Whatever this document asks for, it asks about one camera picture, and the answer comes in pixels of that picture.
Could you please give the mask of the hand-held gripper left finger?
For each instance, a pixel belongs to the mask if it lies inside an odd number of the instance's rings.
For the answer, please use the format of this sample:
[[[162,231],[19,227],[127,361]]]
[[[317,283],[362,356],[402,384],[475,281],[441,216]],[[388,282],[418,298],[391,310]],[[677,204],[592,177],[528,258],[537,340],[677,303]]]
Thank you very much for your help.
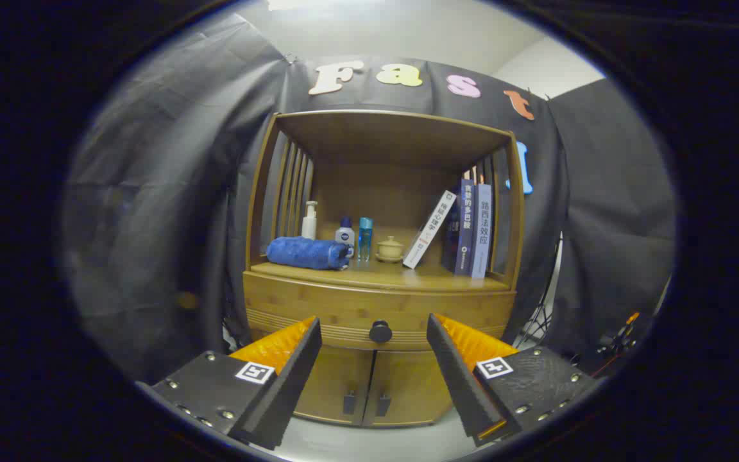
[[[273,450],[322,344],[319,319],[311,316],[234,353],[200,353],[150,386],[149,395],[209,432]]]

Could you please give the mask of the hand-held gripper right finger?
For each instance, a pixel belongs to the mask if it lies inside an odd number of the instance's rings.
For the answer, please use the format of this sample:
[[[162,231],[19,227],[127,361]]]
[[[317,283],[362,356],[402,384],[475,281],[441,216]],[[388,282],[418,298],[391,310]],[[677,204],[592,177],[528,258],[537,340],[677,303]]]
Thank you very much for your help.
[[[448,316],[429,315],[427,339],[478,447],[536,430],[599,383],[547,348],[518,350]]]

